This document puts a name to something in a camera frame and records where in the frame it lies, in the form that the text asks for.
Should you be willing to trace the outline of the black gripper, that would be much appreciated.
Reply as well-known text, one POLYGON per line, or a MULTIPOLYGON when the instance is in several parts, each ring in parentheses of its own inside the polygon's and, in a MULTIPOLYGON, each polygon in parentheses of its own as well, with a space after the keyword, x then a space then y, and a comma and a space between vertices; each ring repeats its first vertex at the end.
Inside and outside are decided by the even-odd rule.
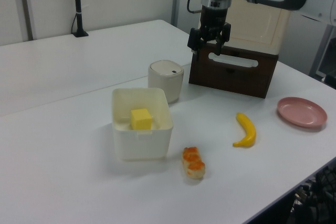
POLYGON ((220 55, 224 43, 229 41, 231 24, 226 22, 228 9, 210 9, 202 7, 198 29, 190 31, 187 46, 191 49, 196 60, 199 59, 199 51, 209 41, 215 41, 215 55, 220 55))

